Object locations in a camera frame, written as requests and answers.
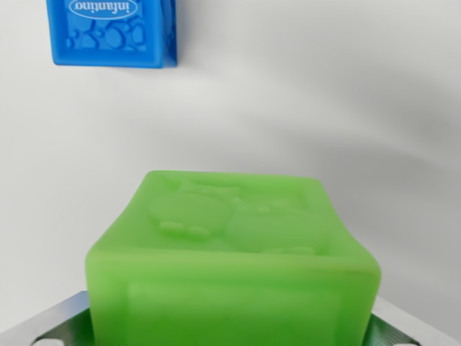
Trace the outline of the gripper left finger with silver black pad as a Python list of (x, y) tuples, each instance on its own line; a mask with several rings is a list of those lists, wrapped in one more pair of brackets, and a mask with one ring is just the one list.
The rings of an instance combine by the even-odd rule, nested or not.
[(1, 333), (2, 345), (93, 345), (89, 298), (81, 291)]

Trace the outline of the gripper right finger with silver black pad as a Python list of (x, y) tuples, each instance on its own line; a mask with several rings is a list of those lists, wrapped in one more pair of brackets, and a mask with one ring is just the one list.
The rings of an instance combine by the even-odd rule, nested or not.
[(377, 297), (363, 345), (460, 345), (452, 337)]

